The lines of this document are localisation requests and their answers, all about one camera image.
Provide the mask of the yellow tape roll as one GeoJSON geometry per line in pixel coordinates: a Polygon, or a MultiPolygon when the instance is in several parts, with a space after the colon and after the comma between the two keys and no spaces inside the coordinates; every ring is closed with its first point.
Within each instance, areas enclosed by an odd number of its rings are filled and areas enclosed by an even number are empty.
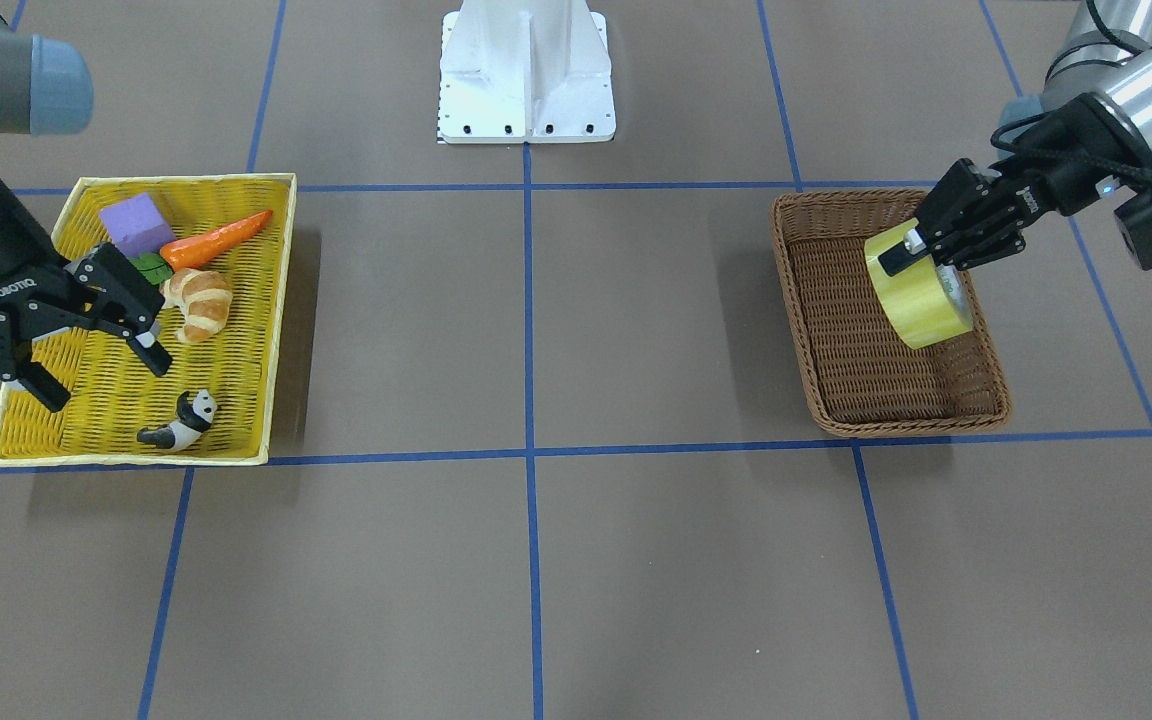
{"type": "Polygon", "coordinates": [[[924,348],[973,331],[967,278],[952,266],[914,266],[895,278],[877,272],[877,234],[863,243],[870,285],[905,346],[924,348]]]}

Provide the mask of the yellow woven basket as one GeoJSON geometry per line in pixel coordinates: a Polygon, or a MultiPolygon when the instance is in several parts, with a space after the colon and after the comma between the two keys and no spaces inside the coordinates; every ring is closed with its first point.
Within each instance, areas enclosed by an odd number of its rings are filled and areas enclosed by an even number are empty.
{"type": "Polygon", "coordinates": [[[50,414],[26,392],[1,389],[0,468],[250,467],[268,460],[297,188],[291,173],[78,179],[52,228],[52,241],[68,259],[108,240],[101,209],[138,194],[156,200],[179,234],[211,232],[264,210],[271,220],[212,262],[234,295],[223,331],[182,344],[175,338],[180,311],[160,314],[160,340],[173,357],[168,374],[147,372],[109,334],[70,331],[37,343],[36,359],[65,384],[70,400],[60,414],[50,414]],[[137,441],[138,430],[174,419],[180,393],[200,389],[218,401],[218,416],[197,441],[177,452],[137,441]]]}

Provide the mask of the brown wicker basket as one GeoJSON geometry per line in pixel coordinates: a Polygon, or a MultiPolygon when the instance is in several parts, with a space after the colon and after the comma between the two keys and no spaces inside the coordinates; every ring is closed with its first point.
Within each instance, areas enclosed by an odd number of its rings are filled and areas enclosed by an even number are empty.
{"type": "Polygon", "coordinates": [[[911,348],[884,314],[865,242],[914,218],[905,188],[778,196],[771,237],[809,414],[852,439],[956,435],[1002,429],[1011,392],[973,285],[972,329],[911,348]]]}

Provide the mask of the toy croissant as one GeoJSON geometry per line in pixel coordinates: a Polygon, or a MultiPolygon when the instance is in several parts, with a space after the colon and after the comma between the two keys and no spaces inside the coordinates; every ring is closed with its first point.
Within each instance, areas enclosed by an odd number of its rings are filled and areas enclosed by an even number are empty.
{"type": "Polygon", "coordinates": [[[175,331],[180,344],[198,344],[223,332],[230,314],[233,291],[227,278],[214,270],[179,270],[159,290],[165,306],[182,314],[175,331]]]}

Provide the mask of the panda figurine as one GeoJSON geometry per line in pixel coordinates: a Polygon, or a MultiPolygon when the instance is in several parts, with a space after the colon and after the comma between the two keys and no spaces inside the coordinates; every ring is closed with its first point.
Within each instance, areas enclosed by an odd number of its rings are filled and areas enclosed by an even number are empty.
{"type": "Polygon", "coordinates": [[[212,429],[218,409],[218,401],[209,389],[180,392],[173,419],[157,427],[138,429],[136,441],[157,450],[184,450],[212,429]]]}

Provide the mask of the orange toy carrot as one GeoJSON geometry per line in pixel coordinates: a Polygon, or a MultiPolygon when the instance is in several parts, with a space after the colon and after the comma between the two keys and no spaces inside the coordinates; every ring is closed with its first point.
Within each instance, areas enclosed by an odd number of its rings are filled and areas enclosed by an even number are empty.
{"type": "Polygon", "coordinates": [[[273,210],[266,209],[251,217],[238,219],[237,222],[223,225],[214,229],[165,243],[157,255],[170,266],[174,272],[180,270],[202,270],[221,255],[252,240],[273,219],[273,210]]]}

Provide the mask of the purple foam block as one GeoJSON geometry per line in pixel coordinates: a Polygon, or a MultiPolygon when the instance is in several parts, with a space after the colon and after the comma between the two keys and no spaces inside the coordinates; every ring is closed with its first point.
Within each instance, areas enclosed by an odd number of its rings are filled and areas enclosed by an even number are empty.
{"type": "Polygon", "coordinates": [[[145,192],[106,205],[99,210],[99,219],[111,243],[129,260],[157,253],[161,247],[177,240],[156,200],[145,192]]]}

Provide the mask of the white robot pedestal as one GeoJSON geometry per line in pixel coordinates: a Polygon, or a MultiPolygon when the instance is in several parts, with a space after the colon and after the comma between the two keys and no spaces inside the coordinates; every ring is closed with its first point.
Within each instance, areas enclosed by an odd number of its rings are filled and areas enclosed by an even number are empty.
{"type": "Polygon", "coordinates": [[[585,1],[463,1],[440,31],[439,142],[616,137],[607,18],[585,1]]]}

